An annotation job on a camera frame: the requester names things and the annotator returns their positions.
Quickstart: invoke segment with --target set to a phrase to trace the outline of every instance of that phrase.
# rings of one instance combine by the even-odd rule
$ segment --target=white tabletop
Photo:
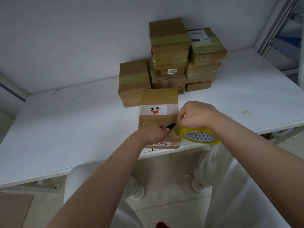
[[[0,145],[0,186],[106,160],[138,127],[139,107],[124,108],[117,92],[112,78],[29,96]],[[259,134],[304,125],[304,92],[252,49],[228,54],[210,89],[178,99],[180,108],[187,101],[213,104]],[[194,145],[145,149],[141,157]]]

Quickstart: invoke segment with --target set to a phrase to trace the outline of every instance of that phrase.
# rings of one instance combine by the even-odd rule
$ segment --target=hand
[[[166,124],[164,122],[155,121],[144,125],[135,131],[135,133],[143,140],[145,145],[153,145],[158,142],[162,144],[168,131],[169,129],[166,128]]]
[[[199,101],[188,101],[180,109],[177,117],[179,126],[189,128],[209,127],[214,114],[219,113],[213,105]]]

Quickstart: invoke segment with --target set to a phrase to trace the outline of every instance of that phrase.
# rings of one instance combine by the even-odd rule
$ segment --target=yellow tape roll
[[[216,144],[221,142],[214,133],[212,133],[207,128],[188,128],[181,127],[179,131],[179,135],[181,138],[195,143],[200,144]]]

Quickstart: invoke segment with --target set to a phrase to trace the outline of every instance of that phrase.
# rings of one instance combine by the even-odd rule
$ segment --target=brown box
[[[185,68],[176,68],[176,69],[166,69],[166,70],[161,70],[162,75],[167,75],[167,74],[175,74],[175,73],[185,73]]]
[[[212,81],[186,84],[186,92],[203,90],[211,87]]]
[[[144,90],[141,98],[138,127],[154,121],[170,125],[177,122],[178,97],[176,88]],[[165,145],[146,146],[151,149],[177,149],[180,145],[179,127],[175,125],[164,138]]]
[[[149,22],[155,70],[186,68],[191,41],[181,18]]]
[[[213,81],[220,64],[210,65],[192,65],[188,64],[186,68],[186,83],[198,83]]]
[[[149,69],[153,89],[177,88],[178,94],[184,93],[186,86],[186,75],[184,73],[162,75],[160,70],[153,69],[151,63]]]
[[[144,89],[151,89],[146,59],[121,63],[118,95],[124,107],[139,106]]]
[[[225,59],[227,50],[210,28],[188,30],[187,33],[192,42],[190,64],[219,64]]]

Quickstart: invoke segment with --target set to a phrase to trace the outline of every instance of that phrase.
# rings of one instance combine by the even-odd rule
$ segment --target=white pants
[[[100,165],[84,164],[72,169],[67,177],[64,202]],[[213,186],[204,227],[290,227],[222,144],[202,154],[194,175],[200,184]],[[143,227],[125,201],[135,192],[136,187],[137,182],[130,177],[111,228]]]

